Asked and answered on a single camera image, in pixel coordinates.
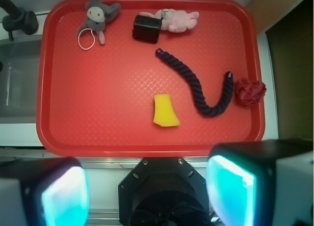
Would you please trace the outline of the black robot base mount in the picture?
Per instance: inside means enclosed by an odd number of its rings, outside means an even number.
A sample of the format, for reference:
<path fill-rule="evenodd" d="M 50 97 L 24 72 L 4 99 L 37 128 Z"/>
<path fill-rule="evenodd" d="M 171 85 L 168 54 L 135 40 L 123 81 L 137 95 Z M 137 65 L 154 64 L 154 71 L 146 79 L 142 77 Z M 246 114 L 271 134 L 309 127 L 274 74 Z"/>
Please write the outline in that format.
<path fill-rule="evenodd" d="M 123 226 L 215 226 L 206 181 L 182 157 L 144 158 L 119 183 Z"/>

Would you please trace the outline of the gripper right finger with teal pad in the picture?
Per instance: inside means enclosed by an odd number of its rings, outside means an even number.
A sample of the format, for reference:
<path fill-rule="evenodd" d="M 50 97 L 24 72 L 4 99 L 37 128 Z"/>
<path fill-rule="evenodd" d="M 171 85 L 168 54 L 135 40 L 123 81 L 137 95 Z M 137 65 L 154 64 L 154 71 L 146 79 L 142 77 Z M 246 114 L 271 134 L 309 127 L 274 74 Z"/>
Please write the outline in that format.
<path fill-rule="evenodd" d="M 216 145 L 206 187 L 226 226 L 311 226 L 314 144 L 277 139 Z"/>

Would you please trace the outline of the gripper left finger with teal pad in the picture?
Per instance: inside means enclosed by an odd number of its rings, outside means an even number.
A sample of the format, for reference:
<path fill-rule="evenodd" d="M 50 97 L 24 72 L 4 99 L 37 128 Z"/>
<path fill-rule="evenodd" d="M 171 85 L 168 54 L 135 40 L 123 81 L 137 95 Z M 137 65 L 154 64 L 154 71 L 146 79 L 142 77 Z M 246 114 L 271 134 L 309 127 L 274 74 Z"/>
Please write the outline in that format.
<path fill-rule="evenodd" d="M 0 163 L 2 226 L 83 226 L 89 206 L 88 174 L 75 158 Z"/>

